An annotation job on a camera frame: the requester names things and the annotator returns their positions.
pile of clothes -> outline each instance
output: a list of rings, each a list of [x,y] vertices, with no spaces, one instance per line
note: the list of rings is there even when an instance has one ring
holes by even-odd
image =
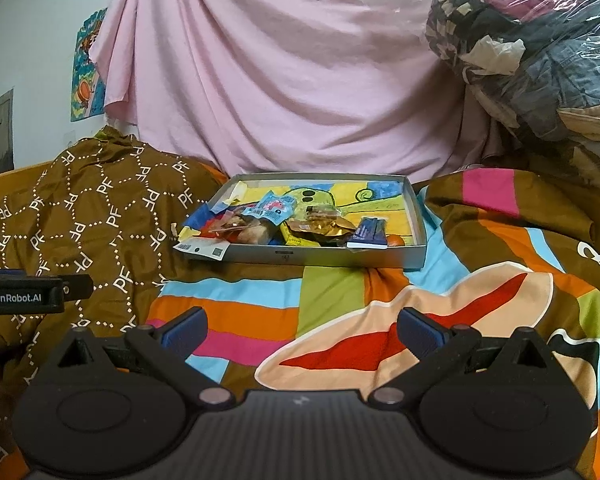
[[[433,0],[426,37],[523,146],[600,188],[600,0]]]

tray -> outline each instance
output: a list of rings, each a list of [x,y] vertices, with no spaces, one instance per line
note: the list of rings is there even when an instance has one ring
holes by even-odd
[[[424,223],[416,206],[416,197],[410,182],[404,176],[353,173],[255,173],[240,174],[231,178],[208,202],[209,207],[221,202],[238,182],[252,183],[253,187],[302,186],[345,182],[398,182],[413,236],[413,244],[386,249],[351,250],[340,247],[291,247],[231,244],[223,257],[224,262],[251,264],[278,264],[314,267],[377,267],[395,269],[420,269],[424,265],[427,238]],[[360,203],[370,203],[371,198]],[[206,260],[203,256],[182,253],[193,260]]]

multicolored blanket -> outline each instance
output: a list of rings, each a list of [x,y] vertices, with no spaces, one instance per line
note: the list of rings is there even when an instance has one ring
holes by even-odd
[[[167,283],[149,323],[202,306],[208,336],[187,362],[238,396],[262,386],[368,394],[417,362],[397,338],[405,306],[485,336],[535,326],[595,416],[578,470],[600,479],[595,222],[525,171],[452,174],[418,201],[429,244],[421,270],[219,266],[214,277]]]

plastic bag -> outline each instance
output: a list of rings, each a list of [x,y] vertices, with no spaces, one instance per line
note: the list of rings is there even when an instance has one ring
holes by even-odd
[[[600,0],[433,0],[426,38],[552,173],[600,189]]]

hanging pink fabric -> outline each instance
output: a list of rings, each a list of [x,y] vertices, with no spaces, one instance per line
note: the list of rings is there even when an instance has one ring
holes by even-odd
[[[411,11],[424,23],[428,8]],[[357,0],[114,0],[91,57],[110,116],[228,174],[416,182],[488,144],[463,83],[391,11]]]

